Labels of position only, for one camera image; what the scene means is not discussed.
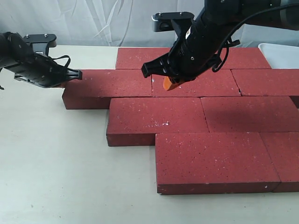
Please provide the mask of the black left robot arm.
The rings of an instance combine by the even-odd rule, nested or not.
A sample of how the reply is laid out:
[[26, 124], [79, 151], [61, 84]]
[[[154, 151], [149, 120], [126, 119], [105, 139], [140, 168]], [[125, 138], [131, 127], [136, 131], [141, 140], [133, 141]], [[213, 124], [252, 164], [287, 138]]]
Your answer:
[[0, 34], [0, 68], [14, 73], [14, 79], [41, 88], [60, 87], [71, 80], [81, 80], [82, 71], [69, 68], [71, 58], [49, 56], [56, 47], [55, 34]]

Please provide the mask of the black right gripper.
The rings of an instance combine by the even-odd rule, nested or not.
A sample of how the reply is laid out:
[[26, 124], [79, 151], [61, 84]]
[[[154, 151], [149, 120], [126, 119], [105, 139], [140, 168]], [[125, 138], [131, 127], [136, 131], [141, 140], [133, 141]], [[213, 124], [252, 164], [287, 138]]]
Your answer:
[[150, 62], [142, 65], [145, 78], [156, 74], [165, 76], [163, 88], [174, 90], [182, 80], [191, 81], [212, 68], [217, 62], [216, 51], [222, 40], [217, 36], [189, 35], [180, 45]]

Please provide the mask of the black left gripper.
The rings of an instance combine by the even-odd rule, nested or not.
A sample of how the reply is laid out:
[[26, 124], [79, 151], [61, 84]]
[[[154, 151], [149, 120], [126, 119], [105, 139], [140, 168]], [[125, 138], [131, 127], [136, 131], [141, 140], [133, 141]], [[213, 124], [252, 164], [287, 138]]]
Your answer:
[[65, 65], [56, 63], [57, 58], [35, 54], [32, 62], [23, 62], [13, 67], [14, 78], [42, 88], [65, 88], [66, 82], [81, 80], [83, 72], [69, 68], [71, 58], [63, 55], [58, 59], [67, 59]]

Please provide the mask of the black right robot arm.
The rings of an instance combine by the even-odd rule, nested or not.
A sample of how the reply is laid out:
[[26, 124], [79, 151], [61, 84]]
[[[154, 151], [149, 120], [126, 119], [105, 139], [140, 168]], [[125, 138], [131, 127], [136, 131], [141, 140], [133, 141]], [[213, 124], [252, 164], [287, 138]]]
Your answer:
[[296, 0], [207, 0], [195, 16], [190, 12], [157, 13], [152, 16], [155, 32], [174, 31], [177, 40], [170, 51], [142, 65], [144, 77], [164, 77], [171, 91], [195, 80], [207, 70], [219, 71], [226, 58], [223, 50], [240, 44], [232, 35], [242, 25], [288, 30], [299, 29]]

